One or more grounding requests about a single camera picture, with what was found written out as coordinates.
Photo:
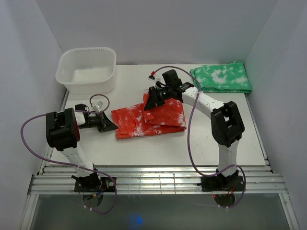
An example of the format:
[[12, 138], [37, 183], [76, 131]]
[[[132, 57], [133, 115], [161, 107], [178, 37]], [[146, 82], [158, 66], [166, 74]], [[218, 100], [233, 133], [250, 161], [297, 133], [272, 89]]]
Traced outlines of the red tie-dye trousers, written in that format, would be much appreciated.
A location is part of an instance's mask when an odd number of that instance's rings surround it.
[[145, 111], [149, 93], [145, 91], [143, 103], [111, 111], [117, 139], [156, 136], [183, 132], [187, 129], [183, 103], [167, 99], [161, 107]]

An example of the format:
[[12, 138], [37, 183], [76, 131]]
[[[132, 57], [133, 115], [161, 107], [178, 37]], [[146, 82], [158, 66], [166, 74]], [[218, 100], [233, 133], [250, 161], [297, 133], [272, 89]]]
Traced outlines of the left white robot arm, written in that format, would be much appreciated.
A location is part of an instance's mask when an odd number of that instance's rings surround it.
[[80, 141], [80, 129], [96, 128], [99, 132], [118, 129], [105, 112], [100, 110], [99, 102], [93, 111], [84, 104], [68, 108], [62, 112], [46, 114], [46, 139], [50, 147], [61, 152], [69, 163], [76, 165], [75, 192], [114, 192], [116, 178], [100, 176], [93, 163], [88, 161]]

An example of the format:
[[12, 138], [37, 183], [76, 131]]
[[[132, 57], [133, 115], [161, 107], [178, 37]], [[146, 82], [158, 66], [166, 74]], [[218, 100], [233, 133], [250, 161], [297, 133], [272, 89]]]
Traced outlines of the aluminium rail frame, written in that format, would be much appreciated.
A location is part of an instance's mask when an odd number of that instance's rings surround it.
[[210, 120], [195, 112], [191, 131], [118, 140], [114, 131], [82, 129], [78, 145], [99, 171], [117, 178], [117, 193], [105, 193], [93, 210], [83, 207], [82, 194], [73, 191], [73, 167], [59, 165], [66, 158], [48, 149], [29, 188], [31, 215], [23, 229], [35, 230], [297, 230], [299, 225], [288, 189], [273, 172], [259, 137], [247, 97], [242, 93], [212, 93], [220, 101], [234, 101], [245, 132], [238, 145], [237, 163], [247, 179], [244, 193], [235, 191], [237, 205], [226, 209], [203, 192], [192, 166], [213, 174], [218, 146]]

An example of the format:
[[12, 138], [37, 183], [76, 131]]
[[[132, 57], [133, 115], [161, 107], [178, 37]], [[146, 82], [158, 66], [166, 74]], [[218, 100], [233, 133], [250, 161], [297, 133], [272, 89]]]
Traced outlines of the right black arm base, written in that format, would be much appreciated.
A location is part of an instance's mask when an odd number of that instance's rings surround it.
[[201, 181], [197, 183], [197, 186], [201, 187], [203, 192], [242, 192], [245, 187], [245, 180], [243, 176], [239, 175], [239, 170], [230, 176], [223, 176], [222, 174], [214, 177], [201, 177]]

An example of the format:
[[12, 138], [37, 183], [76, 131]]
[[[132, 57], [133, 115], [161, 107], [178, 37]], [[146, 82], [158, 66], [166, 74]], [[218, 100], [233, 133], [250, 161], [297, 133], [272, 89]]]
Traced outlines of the green folded tie-dye trousers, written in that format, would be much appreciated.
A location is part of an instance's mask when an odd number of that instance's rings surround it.
[[242, 62], [203, 65], [190, 70], [196, 86], [203, 92], [251, 93], [252, 87]]

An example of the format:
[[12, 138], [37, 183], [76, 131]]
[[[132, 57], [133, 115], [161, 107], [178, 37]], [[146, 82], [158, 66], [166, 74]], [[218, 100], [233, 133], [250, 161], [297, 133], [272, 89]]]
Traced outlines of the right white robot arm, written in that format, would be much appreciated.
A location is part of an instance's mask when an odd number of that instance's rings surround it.
[[243, 169], [237, 165], [237, 148], [242, 134], [245, 131], [242, 117], [235, 102], [218, 101], [201, 91], [197, 82], [182, 82], [177, 75], [177, 67], [170, 66], [170, 70], [162, 74], [161, 83], [152, 72], [149, 79], [154, 86], [148, 90], [148, 99], [144, 110], [153, 110], [161, 107], [168, 99], [175, 99], [183, 104], [191, 105], [192, 110], [198, 110], [211, 121], [212, 136], [218, 144], [219, 161], [216, 173], [206, 175], [192, 162], [195, 171], [201, 175], [202, 191], [245, 191], [246, 176], [239, 175]]

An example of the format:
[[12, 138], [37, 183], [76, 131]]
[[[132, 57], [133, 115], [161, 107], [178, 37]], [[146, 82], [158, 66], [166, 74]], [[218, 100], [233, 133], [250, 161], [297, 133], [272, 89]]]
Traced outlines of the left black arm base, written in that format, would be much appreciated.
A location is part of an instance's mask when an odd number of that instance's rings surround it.
[[76, 180], [74, 185], [74, 192], [78, 193], [98, 193], [98, 192], [115, 192], [116, 177], [100, 177], [100, 182], [97, 179], [90, 181], [89, 179], [79, 182]]

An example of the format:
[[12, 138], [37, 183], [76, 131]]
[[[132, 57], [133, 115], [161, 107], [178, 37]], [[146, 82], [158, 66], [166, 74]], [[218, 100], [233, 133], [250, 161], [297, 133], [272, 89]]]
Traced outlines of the white plastic basin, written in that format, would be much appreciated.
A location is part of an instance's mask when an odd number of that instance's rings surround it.
[[108, 47], [71, 49], [60, 57], [55, 79], [72, 94], [108, 93], [116, 84], [116, 63]]

